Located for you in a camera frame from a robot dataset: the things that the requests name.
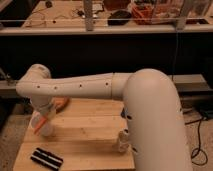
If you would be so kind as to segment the orange object behind arm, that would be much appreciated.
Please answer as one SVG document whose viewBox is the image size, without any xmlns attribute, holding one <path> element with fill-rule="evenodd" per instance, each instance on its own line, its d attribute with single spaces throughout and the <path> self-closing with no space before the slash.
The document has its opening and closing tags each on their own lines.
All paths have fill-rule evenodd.
<svg viewBox="0 0 213 171">
<path fill-rule="evenodd" d="M 63 110 L 68 103 L 69 103 L 68 98 L 56 97 L 53 99 L 53 104 L 57 112 L 60 112 L 61 110 Z"/>
</svg>

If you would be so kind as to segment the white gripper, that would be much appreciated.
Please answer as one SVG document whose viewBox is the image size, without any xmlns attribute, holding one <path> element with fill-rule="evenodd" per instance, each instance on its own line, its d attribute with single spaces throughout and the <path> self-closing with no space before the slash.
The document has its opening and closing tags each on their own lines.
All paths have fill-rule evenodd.
<svg viewBox="0 0 213 171">
<path fill-rule="evenodd" d="M 33 98 L 31 104 L 44 117 L 52 118 L 56 114 L 52 99 L 49 97 Z"/>
</svg>

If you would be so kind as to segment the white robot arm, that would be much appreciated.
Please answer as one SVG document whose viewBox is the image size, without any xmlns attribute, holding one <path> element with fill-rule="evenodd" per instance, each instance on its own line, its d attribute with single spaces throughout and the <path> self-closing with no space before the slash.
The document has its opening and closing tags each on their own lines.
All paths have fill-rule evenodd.
<svg viewBox="0 0 213 171">
<path fill-rule="evenodd" d="M 159 70 L 53 79 L 46 66 L 34 64 L 16 92 L 46 118 L 54 97 L 121 100 L 135 171 L 193 171 L 177 89 Z"/>
</svg>

